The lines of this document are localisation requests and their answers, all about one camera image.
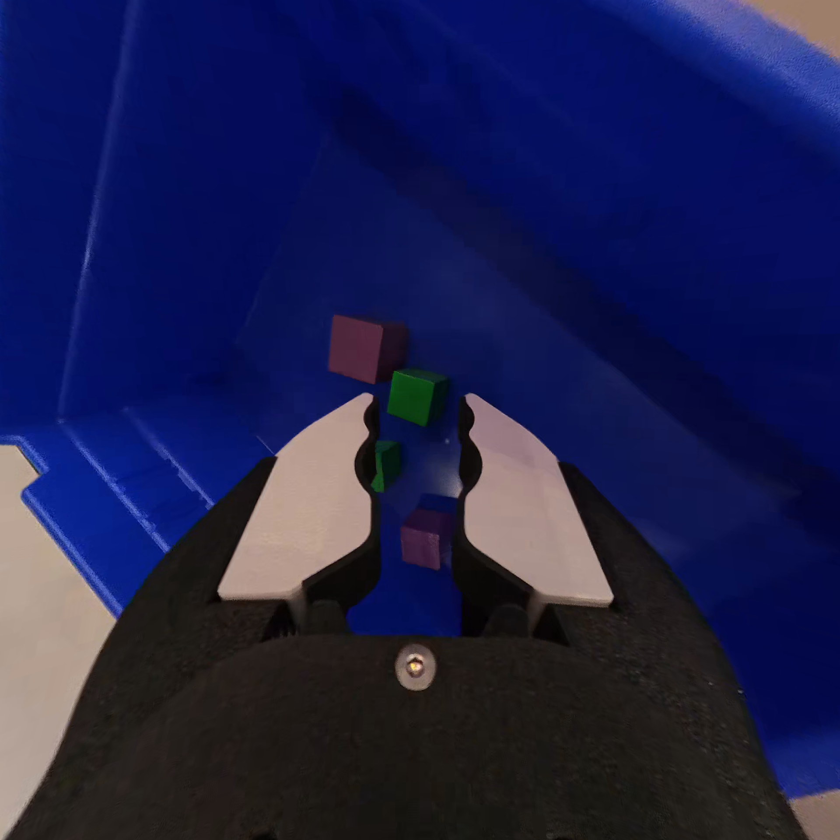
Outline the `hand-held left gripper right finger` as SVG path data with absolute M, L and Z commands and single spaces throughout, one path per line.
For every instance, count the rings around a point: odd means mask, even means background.
M 523 585 L 525 603 L 606 608 L 614 595 L 560 462 L 525 426 L 474 393 L 463 400 L 466 548 Z

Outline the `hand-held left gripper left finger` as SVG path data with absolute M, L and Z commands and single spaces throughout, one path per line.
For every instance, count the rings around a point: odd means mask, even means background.
M 302 603 L 305 581 L 371 535 L 372 499 L 355 463 L 374 401 L 357 395 L 276 453 L 217 588 L 221 600 Z

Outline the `green wooden cube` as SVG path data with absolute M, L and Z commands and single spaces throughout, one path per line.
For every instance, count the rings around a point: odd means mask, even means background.
M 402 444 L 394 440 L 379 439 L 374 445 L 373 490 L 383 493 L 402 473 Z
M 444 374 L 411 368 L 394 371 L 386 411 L 410 424 L 429 427 L 445 409 L 449 385 Z

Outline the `blue plastic bin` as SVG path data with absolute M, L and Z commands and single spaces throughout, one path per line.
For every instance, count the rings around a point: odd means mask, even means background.
M 790 797 L 838 788 L 838 58 L 739 2 L 2 2 L 2 441 L 119 616 L 364 385 L 335 314 L 449 380 L 387 416 L 367 634 L 454 635 L 400 520 L 459 398 L 579 467 L 715 630 Z

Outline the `purple wooden cube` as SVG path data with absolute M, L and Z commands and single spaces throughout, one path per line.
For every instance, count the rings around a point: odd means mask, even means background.
M 449 562 L 455 517 L 446 511 L 419 507 L 400 528 L 402 560 L 431 571 L 441 571 Z
M 409 330 L 402 322 L 382 322 L 335 314 L 328 371 L 374 385 L 389 382 L 405 366 Z

